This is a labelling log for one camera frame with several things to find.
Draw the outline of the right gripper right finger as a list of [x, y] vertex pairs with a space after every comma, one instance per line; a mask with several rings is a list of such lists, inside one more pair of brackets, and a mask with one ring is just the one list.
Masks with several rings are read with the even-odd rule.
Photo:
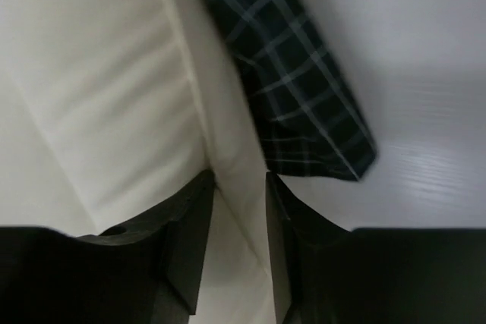
[[347, 231], [266, 176], [279, 323], [483, 323], [482, 229]]

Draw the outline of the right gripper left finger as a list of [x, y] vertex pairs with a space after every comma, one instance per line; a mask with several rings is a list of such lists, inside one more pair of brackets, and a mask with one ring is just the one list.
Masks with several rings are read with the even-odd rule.
[[99, 235], [1, 229], [3, 323], [187, 323], [197, 300], [215, 179]]

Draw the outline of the dark checked pillowcase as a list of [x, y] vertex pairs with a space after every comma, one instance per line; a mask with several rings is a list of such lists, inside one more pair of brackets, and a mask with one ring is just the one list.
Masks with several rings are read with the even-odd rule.
[[205, 0], [235, 60], [267, 167], [361, 180], [377, 145], [301, 0]]

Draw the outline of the cream pillow with bear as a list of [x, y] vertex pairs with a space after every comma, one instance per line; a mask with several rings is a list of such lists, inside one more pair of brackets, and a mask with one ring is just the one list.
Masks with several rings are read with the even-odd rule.
[[202, 0], [1, 0], [1, 224], [99, 234], [216, 176], [195, 323], [273, 323], [266, 167]]

